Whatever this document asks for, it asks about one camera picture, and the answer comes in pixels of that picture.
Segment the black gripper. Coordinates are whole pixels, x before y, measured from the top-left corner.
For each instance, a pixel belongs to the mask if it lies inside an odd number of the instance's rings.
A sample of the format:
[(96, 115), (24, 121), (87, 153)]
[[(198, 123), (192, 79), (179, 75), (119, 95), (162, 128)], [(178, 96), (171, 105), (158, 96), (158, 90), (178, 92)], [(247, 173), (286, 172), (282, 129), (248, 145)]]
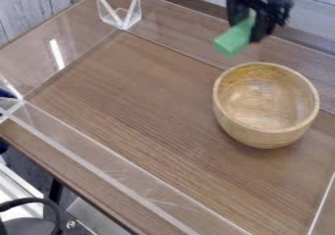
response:
[(255, 22), (251, 29), (251, 42), (260, 42), (272, 34), (276, 24), (287, 23), (294, 0), (227, 0), (230, 25), (236, 25), (255, 12)]

